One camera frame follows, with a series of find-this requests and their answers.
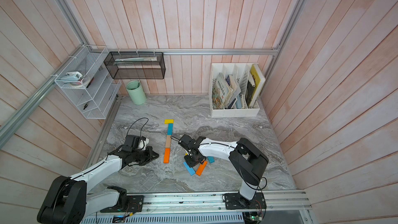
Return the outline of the orange block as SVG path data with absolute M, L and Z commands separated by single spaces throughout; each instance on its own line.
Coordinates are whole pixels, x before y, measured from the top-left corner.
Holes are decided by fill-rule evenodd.
M 201 176 L 202 173 L 203 173 L 203 171 L 204 171 L 204 169 L 205 169 L 205 167 L 206 167 L 206 165 L 207 165 L 207 161 L 204 161 L 203 163 L 201 163 L 201 164 L 199 165 L 198 169 L 197 169 L 196 172 L 195 172 L 196 175 Z
M 169 163 L 170 162 L 170 153 L 171 153 L 171 149 L 170 148 L 165 148 L 163 163 Z

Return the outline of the yellow book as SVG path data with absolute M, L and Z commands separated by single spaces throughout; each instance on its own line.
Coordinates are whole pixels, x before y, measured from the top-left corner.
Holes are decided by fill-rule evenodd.
M 245 100 L 249 108 L 253 108 L 255 102 L 264 86 L 265 77 L 257 63 L 252 64 L 248 74 Z

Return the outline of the short yellow block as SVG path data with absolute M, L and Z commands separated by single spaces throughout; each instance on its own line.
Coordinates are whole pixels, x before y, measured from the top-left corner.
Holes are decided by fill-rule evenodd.
M 165 124 L 173 124 L 174 123 L 174 119 L 166 119 L 164 121 Z

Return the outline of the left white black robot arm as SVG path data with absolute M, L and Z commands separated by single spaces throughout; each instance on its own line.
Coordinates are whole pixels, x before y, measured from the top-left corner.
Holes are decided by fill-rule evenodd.
M 57 177 L 48 190 L 37 221 L 41 224 L 78 224 L 87 216 L 107 208 L 128 212 L 130 204 L 125 189 L 109 186 L 100 193 L 89 192 L 123 168 L 144 166 L 158 157 L 151 146 L 145 149 L 119 146 L 86 170 L 70 177 Z

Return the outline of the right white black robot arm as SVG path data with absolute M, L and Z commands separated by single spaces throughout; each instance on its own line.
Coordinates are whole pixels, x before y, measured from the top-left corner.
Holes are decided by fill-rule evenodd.
M 239 189 L 242 198 L 251 201 L 260 190 L 260 181 L 269 159 L 250 140 L 241 138 L 237 142 L 223 142 L 203 136 L 194 140 L 185 134 L 178 144 L 187 152 L 184 160 L 191 168 L 204 164 L 208 157 L 230 161 L 243 180 Z

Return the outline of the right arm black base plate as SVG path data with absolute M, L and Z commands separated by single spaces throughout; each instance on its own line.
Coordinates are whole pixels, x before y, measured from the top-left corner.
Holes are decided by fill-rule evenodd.
M 247 200 L 242 197 L 239 193 L 227 193 L 223 195 L 223 201 L 226 209 L 237 210 L 237 209 L 262 209 L 267 208 L 264 195 L 261 192 L 256 192 L 252 200 Z

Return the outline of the white tape dispenser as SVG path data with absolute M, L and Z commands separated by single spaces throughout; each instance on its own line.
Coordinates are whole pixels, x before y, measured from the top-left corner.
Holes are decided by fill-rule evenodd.
M 83 75 L 78 71 L 67 72 L 65 76 L 61 77 L 59 80 L 68 83 L 72 86 L 81 86 Z

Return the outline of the natural wood block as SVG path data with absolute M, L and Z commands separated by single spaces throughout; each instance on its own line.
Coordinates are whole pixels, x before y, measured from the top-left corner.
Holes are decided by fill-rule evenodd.
M 166 142 L 165 142 L 165 148 L 166 149 L 170 149 L 171 148 L 171 142 L 172 142 L 172 138 L 170 135 L 166 136 Z

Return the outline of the black mesh wall basket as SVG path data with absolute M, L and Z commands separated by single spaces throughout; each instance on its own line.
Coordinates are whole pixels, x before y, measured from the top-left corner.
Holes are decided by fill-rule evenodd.
M 151 65 L 132 65 L 125 66 L 115 64 L 119 58 L 130 57 L 157 57 L 157 62 Z M 145 51 L 112 51 L 104 60 L 108 72 L 113 79 L 164 79 L 166 67 L 163 53 Z

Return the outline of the mint green cup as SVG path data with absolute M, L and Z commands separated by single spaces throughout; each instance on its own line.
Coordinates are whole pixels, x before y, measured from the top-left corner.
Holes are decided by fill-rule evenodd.
M 135 105 L 142 105 L 146 102 L 147 98 L 141 81 L 133 80 L 129 82 L 126 85 L 126 90 Z

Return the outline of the grey blue books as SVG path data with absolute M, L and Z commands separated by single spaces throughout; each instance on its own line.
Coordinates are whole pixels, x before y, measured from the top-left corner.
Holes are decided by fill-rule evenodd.
M 227 97 L 224 107 L 230 108 L 230 105 L 233 103 L 233 101 L 241 94 L 241 88 L 238 80 L 232 74 L 228 75 L 226 82 L 230 86 L 232 91 Z

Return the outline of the white file organizer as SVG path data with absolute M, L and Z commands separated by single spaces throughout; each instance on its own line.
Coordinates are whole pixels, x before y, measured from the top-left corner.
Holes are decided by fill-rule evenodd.
M 245 100 L 248 74 L 252 64 L 254 63 L 213 63 L 211 65 L 209 81 L 209 102 L 210 114 L 212 118 L 257 116 L 258 112 L 260 111 L 260 94 L 253 108 L 249 108 Z M 222 73 L 225 79 L 227 79 L 228 75 L 230 74 L 234 75 L 239 82 L 241 94 L 233 101 L 233 103 L 230 105 L 230 108 L 224 107 L 221 110 L 215 110 L 212 107 L 212 86 L 219 73 Z

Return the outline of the teal block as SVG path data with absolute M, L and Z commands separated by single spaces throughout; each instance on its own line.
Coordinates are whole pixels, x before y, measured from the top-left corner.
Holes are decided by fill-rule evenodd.
M 215 161 L 214 158 L 211 156 L 207 157 L 207 159 L 208 159 L 209 163 L 214 163 L 214 161 Z
M 168 136 L 173 135 L 173 123 L 169 123 L 169 124 L 168 124 L 167 135 L 168 135 Z

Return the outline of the illustrated children's book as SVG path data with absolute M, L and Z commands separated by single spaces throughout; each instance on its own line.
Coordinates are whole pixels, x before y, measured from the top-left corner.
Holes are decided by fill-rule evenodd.
M 212 107 L 215 110 L 223 109 L 229 102 L 232 88 L 227 83 L 224 75 L 219 73 L 212 86 Z

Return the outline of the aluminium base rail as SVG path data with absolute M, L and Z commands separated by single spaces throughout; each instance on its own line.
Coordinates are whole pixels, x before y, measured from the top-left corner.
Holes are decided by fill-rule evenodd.
M 143 209 L 138 214 L 179 214 L 179 213 L 210 213 L 210 212 L 257 212 L 310 210 L 312 205 L 303 190 L 265 190 L 262 191 L 267 208 L 258 209 L 226 209 L 223 195 L 227 191 L 219 192 L 169 192 L 169 193 L 141 193 L 143 195 Z M 89 210 L 86 216 L 101 213 L 100 210 Z

